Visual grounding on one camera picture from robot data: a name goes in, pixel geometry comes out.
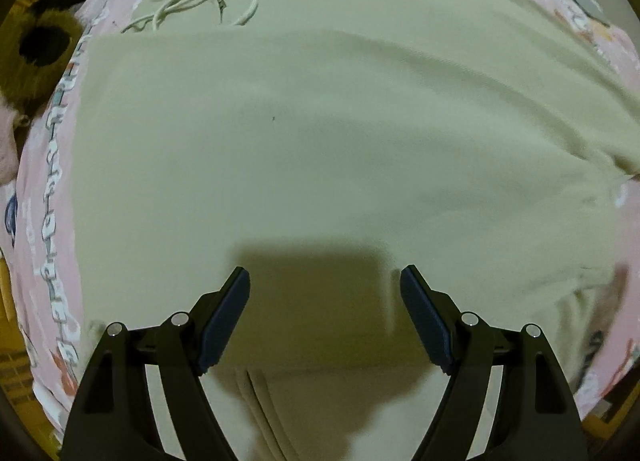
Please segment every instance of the pink blanket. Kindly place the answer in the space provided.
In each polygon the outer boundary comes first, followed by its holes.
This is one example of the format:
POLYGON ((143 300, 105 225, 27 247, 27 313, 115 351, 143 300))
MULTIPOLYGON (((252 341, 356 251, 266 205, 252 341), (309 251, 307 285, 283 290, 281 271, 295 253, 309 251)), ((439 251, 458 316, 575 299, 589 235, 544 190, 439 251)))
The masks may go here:
MULTIPOLYGON (((83 323, 68 171, 86 42, 119 31, 140 1, 88 0, 82 6, 78 16, 86 25, 84 35, 43 116, 31 127, 17 180, 0 187, 6 207, 0 248, 10 268, 34 391, 59 431, 76 393, 83 323)), ((573 0, 535 1, 591 43, 629 88, 640 91, 640 61, 622 30, 589 19, 573 0)), ((617 313, 615 306, 604 303, 594 322, 593 351, 585 358, 583 383, 575 394, 582 417, 628 371, 639 351, 640 251, 634 250, 640 250, 640 184, 625 186, 619 206, 619 258, 621 271, 628 272, 624 303, 617 313)))

